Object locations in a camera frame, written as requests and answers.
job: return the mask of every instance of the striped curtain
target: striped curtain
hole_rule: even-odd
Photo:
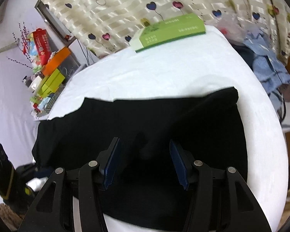
[[[224,13],[257,24],[287,63],[290,8],[284,0],[42,0],[63,24],[98,57],[129,46],[134,33],[155,22],[195,13],[205,22]]]

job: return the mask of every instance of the bed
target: bed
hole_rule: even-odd
[[[277,230],[288,189],[288,156],[279,120],[256,76],[212,26],[206,34],[109,55],[76,74],[49,119],[77,110],[85,97],[105,101],[204,96],[234,86],[248,152],[248,186],[272,231]],[[76,231],[80,231],[74,200]],[[106,216],[109,231],[151,231]]]

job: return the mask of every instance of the plastic bag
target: plastic bag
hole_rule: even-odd
[[[253,22],[228,13],[207,21],[206,24],[215,26],[229,42],[237,45],[243,43],[248,31],[258,30],[258,27]]]

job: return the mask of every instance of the green box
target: green box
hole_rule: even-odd
[[[136,52],[139,52],[153,46],[204,33],[203,20],[196,14],[190,13],[140,29],[129,44]]]
[[[41,103],[41,100],[40,99],[37,99],[36,97],[31,97],[30,98],[30,101],[33,102],[33,103],[37,103],[37,104],[40,104]]]
[[[38,94],[42,98],[46,98],[49,94],[54,93],[58,90],[60,84],[64,81],[65,77],[60,73],[58,69],[48,77]]]

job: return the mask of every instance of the cardboard box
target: cardboard box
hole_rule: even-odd
[[[130,46],[142,51],[177,39],[205,33],[205,25],[196,14],[186,14],[160,21],[140,29],[130,40]]]
[[[54,57],[44,66],[42,73],[45,76],[52,74],[57,67],[71,54],[71,51],[67,47],[63,47],[59,50]]]

